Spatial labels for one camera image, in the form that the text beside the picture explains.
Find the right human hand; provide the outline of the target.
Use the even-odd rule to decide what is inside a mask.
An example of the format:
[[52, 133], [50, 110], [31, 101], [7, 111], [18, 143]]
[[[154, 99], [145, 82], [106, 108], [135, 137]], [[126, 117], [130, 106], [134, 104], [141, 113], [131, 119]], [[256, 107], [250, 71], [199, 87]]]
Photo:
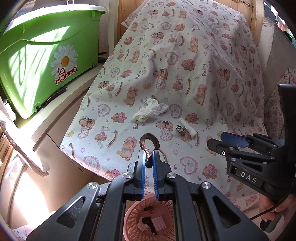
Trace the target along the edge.
[[[273, 206], [275, 206], [275, 204], [272, 202], [271, 199], [267, 198], [262, 194], [259, 195], [258, 207], [259, 207], [260, 213], [266, 211], [267, 209], [272, 208]], [[260, 216], [260, 218], [263, 221], [274, 220], [275, 213], [278, 213], [281, 211], [284, 211], [283, 213], [284, 223], [285, 225], [287, 225], [295, 213], [295, 195], [290, 194], [282, 204], [280, 204], [274, 210]]]

